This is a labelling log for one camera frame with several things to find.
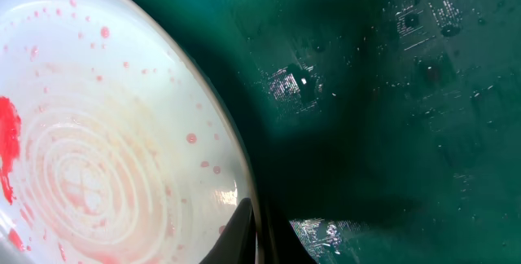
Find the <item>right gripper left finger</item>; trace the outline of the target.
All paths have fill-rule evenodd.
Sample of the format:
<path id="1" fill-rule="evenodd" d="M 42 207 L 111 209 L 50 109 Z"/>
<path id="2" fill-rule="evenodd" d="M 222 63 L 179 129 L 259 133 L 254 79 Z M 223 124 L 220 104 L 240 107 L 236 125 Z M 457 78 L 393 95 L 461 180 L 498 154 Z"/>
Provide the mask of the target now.
<path id="1" fill-rule="evenodd" d="M 255 216 L 252 201 L 244 198 L 200 264 L 254 264 L 255 261 Z"/>

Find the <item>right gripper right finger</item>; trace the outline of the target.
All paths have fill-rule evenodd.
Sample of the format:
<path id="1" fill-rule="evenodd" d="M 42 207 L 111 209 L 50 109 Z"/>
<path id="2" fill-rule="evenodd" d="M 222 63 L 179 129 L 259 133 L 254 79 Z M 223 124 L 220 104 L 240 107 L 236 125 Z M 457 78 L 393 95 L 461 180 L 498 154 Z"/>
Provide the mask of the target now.
<path id="1" fill-rule="evenodd" d="M 277 206 L 265 204 L 261 207 L 260 214 L 261 263 L 316 264 Z"/>

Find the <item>white plate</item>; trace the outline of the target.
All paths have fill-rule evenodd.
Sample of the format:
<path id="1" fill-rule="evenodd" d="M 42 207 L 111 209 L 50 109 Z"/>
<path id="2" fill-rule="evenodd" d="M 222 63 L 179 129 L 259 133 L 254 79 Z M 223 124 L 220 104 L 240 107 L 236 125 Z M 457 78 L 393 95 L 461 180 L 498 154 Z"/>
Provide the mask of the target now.
<path id="1" fill-rule="evenodd" d="M 1 260 L 200 263 L 245 153 L 179 45 L 131 0 L 1 0 Z"/>

